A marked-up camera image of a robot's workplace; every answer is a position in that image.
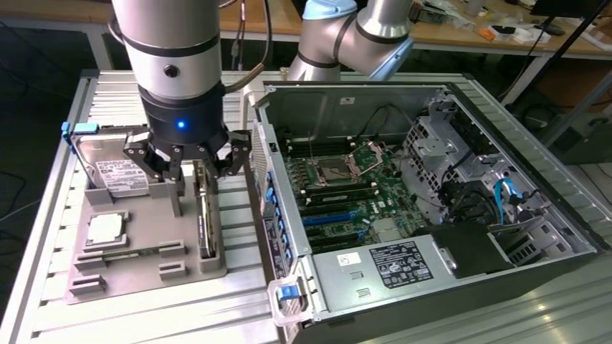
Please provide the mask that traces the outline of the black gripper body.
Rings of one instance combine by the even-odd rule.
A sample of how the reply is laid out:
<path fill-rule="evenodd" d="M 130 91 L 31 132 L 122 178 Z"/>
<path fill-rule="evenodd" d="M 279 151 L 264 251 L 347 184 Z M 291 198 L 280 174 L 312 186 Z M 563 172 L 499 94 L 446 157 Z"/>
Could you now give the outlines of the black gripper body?
<path fill-rule="evenodd" d="M 226 86 L 216 84 L 198 97 L 171 100 L 155 97 L 143 87 L 140 99 L 147 114 L 152 146 L 170 155 L 183 147 L 186 158 L 199 158 L 203 147 L 215 156 L 228 142 L 228 129 L 223 118 Z"/>

